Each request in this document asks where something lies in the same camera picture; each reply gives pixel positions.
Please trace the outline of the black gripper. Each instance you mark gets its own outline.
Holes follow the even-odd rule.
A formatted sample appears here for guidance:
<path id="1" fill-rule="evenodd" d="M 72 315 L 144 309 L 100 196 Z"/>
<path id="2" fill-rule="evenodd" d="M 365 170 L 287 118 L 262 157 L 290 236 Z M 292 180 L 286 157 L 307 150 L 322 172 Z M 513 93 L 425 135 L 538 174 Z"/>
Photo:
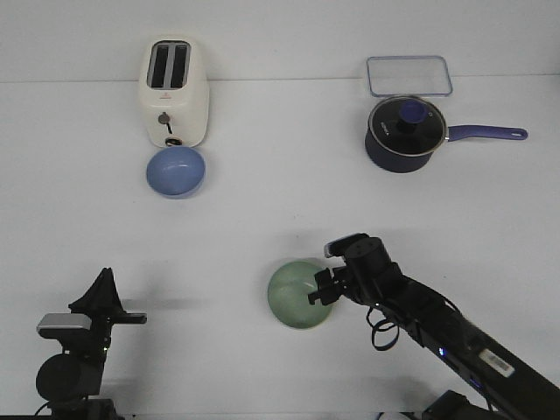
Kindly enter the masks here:
<path id="1" fill-rule="evenodd" d="M 348 247 L 343 256 L 352 300 L 373 306 L 382 302 L 401 286 L 401 270 L 392 262 L 382 240 L 364 238 Z M 314 275 L 317 289 L 308 294 L 308 302 L 331 305 L 344 294 L 345 286 L 329 270 Z"/>
<path id="2" fill-rule="evenodd" d="M 144 325 L 147 322 L 146 313 L 123 309 L 111 268 L 101 270 L 81 301 L 81 304 L 71 303 L 68 308 L 72 314 L 86 315 L 91 320 L 91 326 L 83 336 L 83 346 L 87 350 L 108 349 L 115 325 Z"/>

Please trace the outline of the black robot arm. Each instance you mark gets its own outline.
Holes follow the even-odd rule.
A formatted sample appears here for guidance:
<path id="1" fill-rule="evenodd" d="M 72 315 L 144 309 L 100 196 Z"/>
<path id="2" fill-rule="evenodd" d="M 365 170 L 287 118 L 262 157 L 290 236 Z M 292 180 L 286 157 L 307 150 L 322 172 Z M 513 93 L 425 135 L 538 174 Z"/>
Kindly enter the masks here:
<path id="1" fill-rule="evenodd" d="M 116 325 L 143 325 L 145 313 L 125 311 L 111 268 L 104 268 L 68 313 L 47 313 L 38 335 L 56 340 L 61 352 L 46 360 L 36 389 L 51 419 L 121 419 L 110 398 L 100 398 L 102 377 Z"/>
<path id="2" fill-rule="evenodd" d="M 314 278 L 310 304 L 346 297 L 384 318 L 373 334 L 406 332 L 437 356 L 486 401 L 478 407 L 452 390 L 421 414 L 422 419 L 557 419 L 559 388 L 467 320 L 447 297 L 405 276 L 383 242 L 352 234 L 325 245 L 325 257 L 344 264 Z"/>

